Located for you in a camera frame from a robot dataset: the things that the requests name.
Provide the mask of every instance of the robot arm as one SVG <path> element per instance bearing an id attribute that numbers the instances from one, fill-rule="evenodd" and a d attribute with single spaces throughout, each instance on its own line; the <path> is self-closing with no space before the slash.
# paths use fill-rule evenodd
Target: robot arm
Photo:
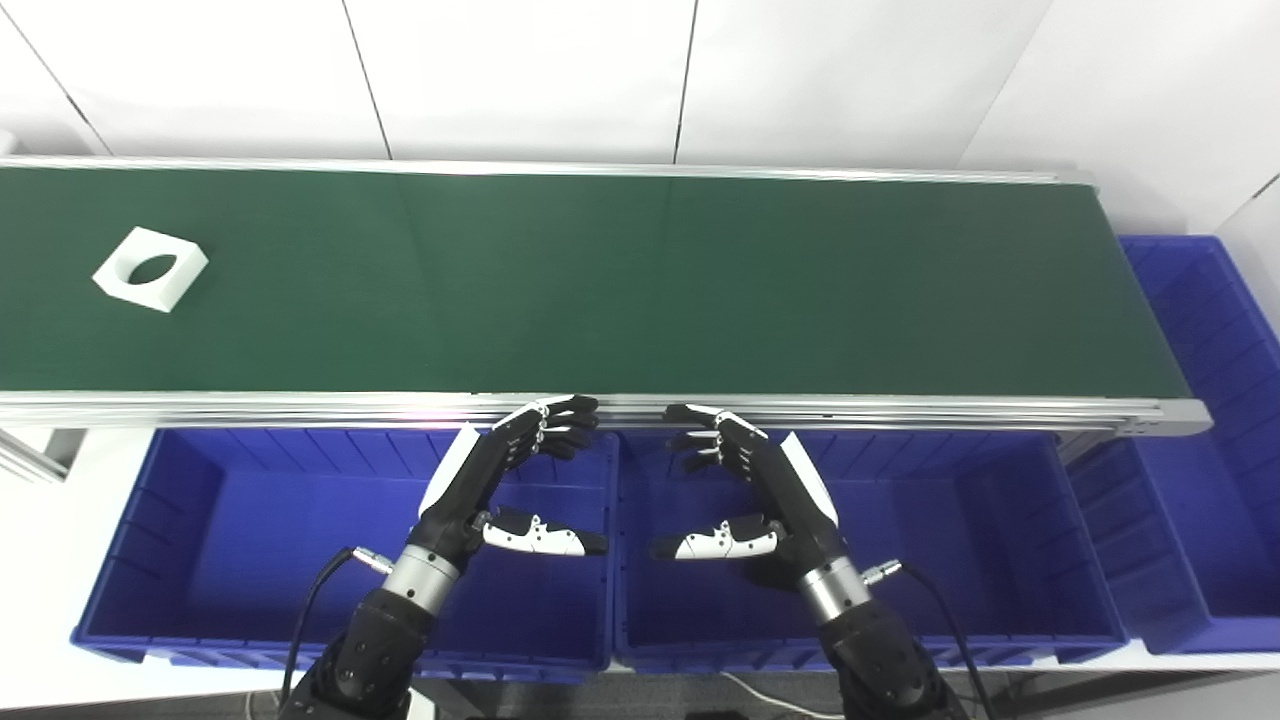
<path id="1" fill-rule="evenodd" d="M 530 402 L 480 434 L 463 427 L 428 484 L 421 516 L 380 588 L 356 607 L 282 703 L 280 717 L 397 719 L 410 705 L 413 664 L 467 561 L 488 542 L 520 552 L 603 555 L 603 536 L 545 523 L 489 501 L 507 470 L 541 452 L 561 460 L 590 442 L 596 401 L 559 396 Z"/>
<path id="2" fill-rule="evenodd" d="M 872 597 L 854 568 L 835 505 L 795 433 L 774 445 L 733 413 L 700 405 L 672 405 L 664 418 L 701 427 L 668 445 L 694 451 L 685 459 L 687 470 L 723 465 L 751 486 L 762 512 L 658 538 L 654 556 L 769 562 L 771 582 L 797 589 L 813 612 L 822 648 L 840 676 L 846 717 L 965 717 L 933 660 L 901 618 Z"/>

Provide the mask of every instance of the white table surface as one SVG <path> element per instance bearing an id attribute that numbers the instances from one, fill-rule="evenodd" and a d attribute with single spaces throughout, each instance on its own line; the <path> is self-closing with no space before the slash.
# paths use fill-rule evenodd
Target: white table surface
<path id="1" fill-rule="evenodd" d="M 270 691 L 276 670 L 141 665 L 70 644 L 152 430 L 90 430 L 63 486 L 0 478 L 0 708 Z M 1152 656 L 1140 641 L 1084 664 L 1009 670 L 1277 670 L 1280 653 Z"/>

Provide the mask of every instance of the white square block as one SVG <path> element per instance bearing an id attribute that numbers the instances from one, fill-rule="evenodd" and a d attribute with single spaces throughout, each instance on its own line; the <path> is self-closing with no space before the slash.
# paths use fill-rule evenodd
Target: white square block
<path id="1" fill-rule="evenodd" d="M 129 282 L 129 275 L 138 265 L 165 255 L 174 258 L 168 273 L 146 283 Z M 133 228 L 93 273 L 93 282 L 111 297 L 168 313 L 207 264 L 209 259 L 195 242 L 146 228 Z"/>

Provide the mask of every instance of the blue plastic bin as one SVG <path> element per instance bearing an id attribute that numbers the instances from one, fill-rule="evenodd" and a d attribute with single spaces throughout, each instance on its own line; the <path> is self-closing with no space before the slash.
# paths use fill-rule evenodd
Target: blue plastic bin
<path id="1" fill-rule="evenodd" d="M 156 433 L 72 642 L 122 660 L 282 667 L 300 606 L 340 547 L 399 555 L 452 432 L 183 429 Z M 617 438 L 509 473 L 509 505 L 611 532 Z M 604 557 L 481 548 L 442 609 L 419 673 L 575 682 L 609 662 Z M 307 624 L 310 665 L 381 578 L 348 562 Z"/>
<path id="2" fill-rule="evenodd" d="M 1071 482 L 1156 653 L 1280 651 L 1280 350 L 1215 237 L 1121 245 L 1213 429 L 1112 443 Z"/>
<path id="3" fill-rule="evenodd" d="M 756 510 L 721 468 L 686 475 L 663 442 L 622 437 L 616 656 L 641 673 L 829 669 L 796 593 L 764 589 L 742 561 L 649 557 L 650 538 Z M 1064 662 L 1125 642 L 1050 438 L 1036 433 L 803 433 L 860 566 L 910 560 L 946 593 L 977 660 Z M 961 662 L 933 598 L 910 578 L 876 593 L 941 665 Z"/>

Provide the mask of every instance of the oval hole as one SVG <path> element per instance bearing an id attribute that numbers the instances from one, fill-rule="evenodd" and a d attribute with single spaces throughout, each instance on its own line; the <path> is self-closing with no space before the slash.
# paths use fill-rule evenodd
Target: oval hole
<path id="1" fill-rule="evenodd" d="M 173 264 L 177 261 L 177 255 L 147 258 L 129 273 L 129 284 L 143 284 L 163 278 L 165 273 L 173 269 Z"/>

